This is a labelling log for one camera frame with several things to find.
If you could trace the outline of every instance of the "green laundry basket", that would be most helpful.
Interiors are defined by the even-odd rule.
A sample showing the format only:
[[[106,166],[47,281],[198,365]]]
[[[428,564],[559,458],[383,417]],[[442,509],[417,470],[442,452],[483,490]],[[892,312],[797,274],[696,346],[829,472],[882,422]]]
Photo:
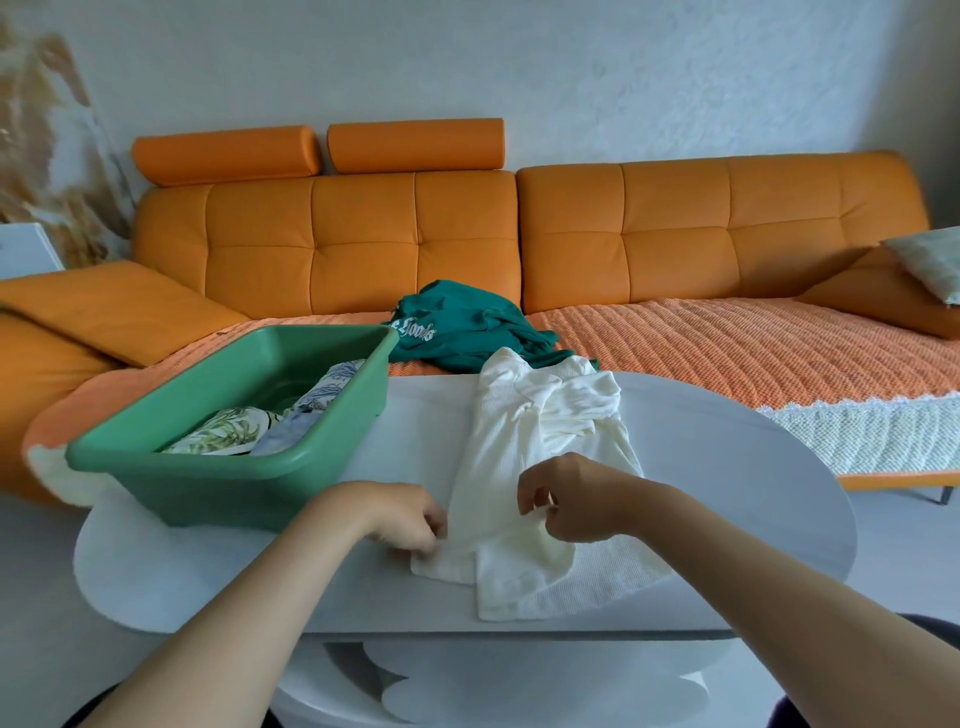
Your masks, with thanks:
[[[282,529],[337,482],[387,402],[396,331],[382,326],[272,326],[241,336],[70,443],[70,467],[110,473],[170,525]],[[282,412],[333,364],[367,359],[320,420],[272,455],[160,452],[218,410]]]

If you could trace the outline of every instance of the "gray floor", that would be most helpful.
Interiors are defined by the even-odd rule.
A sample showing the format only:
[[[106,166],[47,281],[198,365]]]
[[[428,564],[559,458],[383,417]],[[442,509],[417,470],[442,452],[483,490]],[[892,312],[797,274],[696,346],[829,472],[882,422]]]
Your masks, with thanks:
[[[853,494],[860,549],[850,583],[900,612],[960,622],[960,496]],[[0,496],[0,706],[4,725],[54,728],[160,641],[93,613],[71,575],[83,514]],[[762,726],[780,689],[738,644],[705,675],[709,709],[677,728]]]

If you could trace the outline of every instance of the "forearm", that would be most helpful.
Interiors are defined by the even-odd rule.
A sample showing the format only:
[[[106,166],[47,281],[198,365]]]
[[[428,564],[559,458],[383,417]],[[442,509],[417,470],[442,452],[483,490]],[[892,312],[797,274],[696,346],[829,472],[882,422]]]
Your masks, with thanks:
[[[348,503],[312,501],[84,728],[255,728],[324,589],[366,530]]]
[[[812,725],[946,725],[960,714],[960,652],[675,488],[637,480],[624,492],[624,530],[717,610]]]

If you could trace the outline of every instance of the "person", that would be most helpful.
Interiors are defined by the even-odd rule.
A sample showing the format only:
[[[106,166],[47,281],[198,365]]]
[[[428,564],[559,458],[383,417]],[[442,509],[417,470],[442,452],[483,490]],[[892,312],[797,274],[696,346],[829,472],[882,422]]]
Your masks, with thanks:
[[[776,724],[960,724],[960,651],[764,544],[682,491],[569,453],[523,473],[516,499],[521,514],[546,506],[546,529],[562,541],[628,534],[659,554],[784,688],[788,700]],[[420,486],[350,482],[327,489],[74,724],[278,725],[268,714],[276,684],[353,546],[373,537],[430,553],[444,529],[444,510]]]

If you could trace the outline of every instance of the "person's right arm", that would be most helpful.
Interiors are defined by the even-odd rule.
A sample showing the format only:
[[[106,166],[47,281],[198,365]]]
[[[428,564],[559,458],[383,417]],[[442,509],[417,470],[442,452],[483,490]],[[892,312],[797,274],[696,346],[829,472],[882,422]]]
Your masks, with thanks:
[[[569,453],[526,471],[521,513],[562,541],[629,534],[727,621],[814,728],[960,725],[960,651],[669,485]]]

